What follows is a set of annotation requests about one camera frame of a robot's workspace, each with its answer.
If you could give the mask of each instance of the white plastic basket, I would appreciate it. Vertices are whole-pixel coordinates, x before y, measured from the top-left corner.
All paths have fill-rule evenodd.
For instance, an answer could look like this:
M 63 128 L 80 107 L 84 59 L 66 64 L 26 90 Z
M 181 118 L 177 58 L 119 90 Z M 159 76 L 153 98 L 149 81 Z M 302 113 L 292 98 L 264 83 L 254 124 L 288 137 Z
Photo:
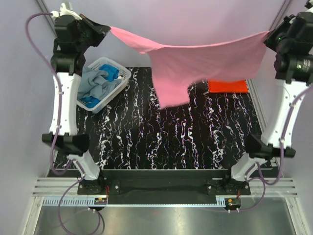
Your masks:
M 131 77 L 132 73 L 125 68 L 124 66 L 121 66 L 120 64 L 116 63 L 115 61 L 107 58 L 107 57 L 101 57 L 97 59 L 95 62 L 93 62 L 91 65 L 88 66 L 88 68 L 93 70 L 98 70 L 101 66 L 104 64 L 111 65 L 118 69 L 119 73 L 118 75 L 122 75 L 122 82 L 119 84 L 113 91 L 111 91 L 103 100 L 101 100 L 96 106 L 93 108 L 87 108 L 80 100 L 77 101 L 77 105 L 79 107 L 82 107 L 83 109 L 86 109 L 87 111 L 91 111 L 95 114 L 99 113 L 101 109 L 103 109 L 114 97 L 116 97 L 128 84 L 128 80 Z

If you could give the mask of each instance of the black marble tabletop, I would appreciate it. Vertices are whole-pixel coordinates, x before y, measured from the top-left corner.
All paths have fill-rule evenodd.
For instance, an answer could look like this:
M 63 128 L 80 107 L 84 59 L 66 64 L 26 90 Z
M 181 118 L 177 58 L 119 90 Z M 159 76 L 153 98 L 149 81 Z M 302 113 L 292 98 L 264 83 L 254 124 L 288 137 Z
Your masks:
M 160 109 L 150 68 L 130 68 L 128 86 L 97 114 L 77 107 L 79 133 L 102 169 L 229 168 L 244 153 L 248 133 L 261 134 L 250 94 L 210 94 L 189 88 L 190 103 Z M 56 168 L 67 164 L 58 153 Z

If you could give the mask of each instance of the metal floor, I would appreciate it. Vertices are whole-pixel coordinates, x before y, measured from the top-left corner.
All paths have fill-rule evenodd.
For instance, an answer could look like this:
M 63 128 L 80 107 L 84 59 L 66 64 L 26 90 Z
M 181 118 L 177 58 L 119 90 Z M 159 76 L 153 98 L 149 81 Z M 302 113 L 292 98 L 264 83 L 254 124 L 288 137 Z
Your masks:
M 245 208 L 254 204 L 243 198 Z M 77 235 L 93 231 L 97 216 L 82 207 L 62 207 L 67 229 Z M 284 199 L 266 198 L 249 212 L 231 213 L 218 208 L 113 208 L 101 210 L 105 220 L 96 235 L 295 235 Z M 43 207 L 35 235 L 65 235 L 58 226 L 57 207 Z

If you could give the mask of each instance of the pink towel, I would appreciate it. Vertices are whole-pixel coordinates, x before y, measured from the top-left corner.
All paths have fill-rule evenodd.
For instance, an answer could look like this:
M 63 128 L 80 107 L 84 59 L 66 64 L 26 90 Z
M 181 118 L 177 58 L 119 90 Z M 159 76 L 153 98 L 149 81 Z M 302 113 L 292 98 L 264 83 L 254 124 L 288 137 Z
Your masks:
M 256 77 L 268 31 L 236 41 L 204 46 L 169 46 L 111 27 L 111 32 L 152 61 L 152 80 L 160 108 L 189 102 L 188 87 L 198 81 L 235 82 Z

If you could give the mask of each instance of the orange cloth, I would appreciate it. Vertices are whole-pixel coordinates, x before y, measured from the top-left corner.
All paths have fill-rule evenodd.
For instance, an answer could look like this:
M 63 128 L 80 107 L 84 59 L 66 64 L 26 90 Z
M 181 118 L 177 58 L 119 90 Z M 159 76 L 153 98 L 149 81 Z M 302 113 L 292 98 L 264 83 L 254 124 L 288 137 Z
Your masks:
M 246 81 L 216 82 L 209 80 L 209 92 L 211 93 L 248 93 Z

